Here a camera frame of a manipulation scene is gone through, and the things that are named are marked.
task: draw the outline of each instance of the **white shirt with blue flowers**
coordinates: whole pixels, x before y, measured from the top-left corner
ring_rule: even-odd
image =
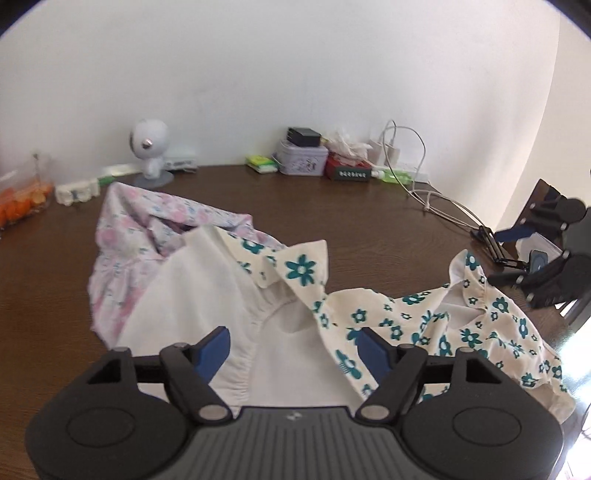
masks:
[[[393,299],[365,288],[327,294],[324,241],[276,251],[214,227],[186,235],[187,246],[151,284],[118,345],[152,355],[228,326],[232,350],[212,386],[233,407],[357,408],[378,386],[356,348],[361,328],[371,327],[392,345],[412,343],[430,355],[469,346],[560,422],[574,410],[560,358],[467,251],[452,260],[449,283]],[[146,390],[162,396],[154,388]],[[426,385],[421,401],[447,388]]]

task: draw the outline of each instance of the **white cable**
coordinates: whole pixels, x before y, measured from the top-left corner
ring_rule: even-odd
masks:
[[[402,182],[398,179],[396,173],[394,172],[394,169],[392,168],[392,165],[390,163],[390,157],[388,154],[388,149],[386,147],[394,147],[394,139],[396,139],[396,133],[398,132],[399,129],[404,129],[404,130],[410,130],[411,132],[415,133],[415,135],[418,137],[418,139],[421,141],[421,144],[423,145],[423,156],[421,158],[421,161],[418,164],[417,167],[417,172],[415,173],[414,177],[413,177],[413,184],[411,186],[411,190],[409,190],[406,185],[402,184]],[[390,142],[386,142],[386,133],[389,130],[393,130],[392,132],[392,138],[390,139]],[[473,229],[473,228],[478,228],[478,226],[480,225],[484,225],[482,223],[482,221],[472,212],[470,211],[470,209],[468,209],[466,206],[462,205],[459,202],[456,202],[455,200],[448,198],[442,194],[440,194],[439,192],[434,192],[432,190],[416,190],[415,189],[415,184],[416,184],[416,179],[417,176],[421,170],[421,167],[423,166],[423,162],[425,161],[425,158],[427,156],[427,147],[425,146],[425,142],[423,141],[423,139],[421,138],[421,136],[418,134],[418,132],[411,127],[403,127],[403,126],[398,126],[396,124],[396,122],[394,120],[389,120],[386,123],[386,126],[384,127],[384,130],[382,130],[382,134],[380,135],[380,142],[382,144],[382,148],[384,150],[384,156],[386,158],[386,163],[390,169],[390,172],[392,173],[392,176],[394,177],[394,179],[396,179],[396,181],[398,182],[398,184],[402,185],[402,188],[404,188],[404,190],[406,190],[406,192],[408,193],[409,196],[411,196],[412,198],[414,198],[416,201],[418,201],[419,203],[422,204],[423,206],[423,211],[425,212],[431,212],[451,223],[455,223],[458,226],[461,226],[463,228],[469,228],[469,229]],[[420,193],[426,193],[427,194],[427,199],[424,200],[423,198],[421,198],[421,196],[419,195]],[[439,209],[436,209],[435,207],[431,206],[431,195],[441,198],[443,200],[447,200],[448,202],[451,202],[452,204],[454,204],[456,207],[458,207],[462,212],[464,212],[471,220],[473,220],[477,225],[470,225],[469,223],[464,222],[463,220],[460,220],[458,218],[455,218],[451,215],[448,215],[445,212],[442,212]]]

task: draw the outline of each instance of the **wooden table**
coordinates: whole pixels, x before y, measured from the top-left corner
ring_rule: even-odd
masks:
[[[163,191],[250,213],[257,229],[292,245],[328,242],[329,291],[366,287],[393,297],[449,280],[450,260],[469,248],[492,263],[466,231],[421,210],[399,186],[324,177],[259,175],[246,167],[179,174]],[[98,253],[102,198],[46,212],[0,240],[0,478],[34,479],[24,450],[33,414],[105,352],[90,331],[86,286]],[[451,205],[440,208],[459,215]],[[542,337],[559,348],[570,331],[554,308],[530,311],[508,292]]]

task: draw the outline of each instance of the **orange fruit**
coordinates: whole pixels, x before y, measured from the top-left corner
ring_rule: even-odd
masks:
[[[4,211],[9,222],[16,222],[22,216],[18,214],[18,203],[14,201],[7,203],[4,206]]]
[[[19,215],[19,218],[22,218],[26,214],[28,214],[31,211],[32,207],[33,203],[30,198],[26,197],[23,199],[19,199],[17,201],[17,214]]]

